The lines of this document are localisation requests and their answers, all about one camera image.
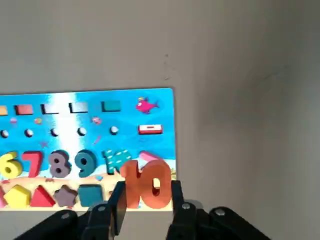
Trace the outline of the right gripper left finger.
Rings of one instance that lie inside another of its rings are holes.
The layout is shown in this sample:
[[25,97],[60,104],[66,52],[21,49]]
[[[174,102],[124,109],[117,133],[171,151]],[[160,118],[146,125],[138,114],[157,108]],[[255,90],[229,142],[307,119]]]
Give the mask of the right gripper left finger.
[[84,214],[57,211],[17,236],[17,240],[113,240],[126,214],[126,184],[119,181],[108,201],[97,203]]

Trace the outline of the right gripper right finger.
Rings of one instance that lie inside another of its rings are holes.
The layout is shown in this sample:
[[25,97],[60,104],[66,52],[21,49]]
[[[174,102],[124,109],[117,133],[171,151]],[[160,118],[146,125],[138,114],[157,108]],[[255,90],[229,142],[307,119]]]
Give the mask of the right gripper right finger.
[[218,206],[206,212],[185,201],[181,182],[171,182],[173,220],[167,240],[270,240],[232,209]]

